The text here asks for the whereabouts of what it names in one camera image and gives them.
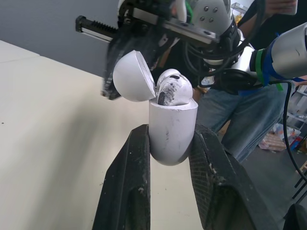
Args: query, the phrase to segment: earbud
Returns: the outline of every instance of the earbud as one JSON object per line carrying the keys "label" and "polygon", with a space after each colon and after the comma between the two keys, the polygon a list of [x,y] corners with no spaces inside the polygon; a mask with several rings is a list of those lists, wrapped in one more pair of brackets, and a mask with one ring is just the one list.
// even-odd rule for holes
{"label": "earbud", "polygon": [[163,106],[188,104],[193,97],[193,88],[189,80],[181,74],[166,77],[161,82],[157,103]]}

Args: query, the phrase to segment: person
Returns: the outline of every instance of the person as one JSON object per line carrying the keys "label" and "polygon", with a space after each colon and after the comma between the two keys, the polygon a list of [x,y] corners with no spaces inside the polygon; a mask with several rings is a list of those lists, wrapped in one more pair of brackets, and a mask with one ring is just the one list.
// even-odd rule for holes
{"label": "person", "polygon": [[[283,14],[292,10],[295,1],[266,0],[265,18],[259,32],[251,40],[255,49],[266,48],[278,35],[307,22],[306,0],[298,0],[296,15]],[[245,37],[254,26],[256,13],[257,1],[254,1],[238,25]],[[192,86],[195,87],[198,85],[195,80],[197,78],[189,78],[191,73],[182,61],[182,52],[179,54],[182,49],[180,46],[178,44],[172,48],[163,69],[178,69],[191,79]],[[293,83],[292,90],[298,85]],[[198,101],[196,123],[218,132],[230,121],[222,144],[226,152],[242,162],[281,118],[288,85],[283,83],[282,87],[283,91],[280,91],[275,85],[269,85],[247,95],[232,95],[222,90],[210,89]]]}

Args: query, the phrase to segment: gray wall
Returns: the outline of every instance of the gray wall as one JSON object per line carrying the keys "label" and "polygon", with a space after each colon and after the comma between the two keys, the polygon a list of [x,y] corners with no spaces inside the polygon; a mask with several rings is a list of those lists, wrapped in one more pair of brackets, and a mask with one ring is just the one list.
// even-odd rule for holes
{"label": "gray wall", "polygon": [[116,26],[117,5],[117,0],[0,0],[0,40],[101,76],[107,45],[76,32],[74,22],[83,15]]}

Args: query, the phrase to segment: white earbud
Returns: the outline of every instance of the white earbud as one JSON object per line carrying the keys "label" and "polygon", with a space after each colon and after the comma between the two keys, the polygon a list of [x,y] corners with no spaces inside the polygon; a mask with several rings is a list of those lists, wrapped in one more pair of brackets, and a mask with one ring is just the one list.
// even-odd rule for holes
{"label": "white earbud", "polygon": [[175,74],[180,74],[180,72],[177,69],[168,69],[164,71],[158,79],[157,86],[155,88],[156,92],[159,93],[161,83],[164,81],[165,78]]}
{"label": "white earbud", "polygon": [[193,88],[189,80],[181,74],[174,74],[161,82],[157,103],[164,106],[184,105],[192,97]]}

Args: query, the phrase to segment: hand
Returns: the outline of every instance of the hand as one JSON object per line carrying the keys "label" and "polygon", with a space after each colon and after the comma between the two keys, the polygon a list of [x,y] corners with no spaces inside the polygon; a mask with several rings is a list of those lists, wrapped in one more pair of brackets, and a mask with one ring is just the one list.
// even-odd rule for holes
{"label": "hand", "polygon": [[265,17],[270,18],[274,14],[289,13],[298,0],[266,0]]}

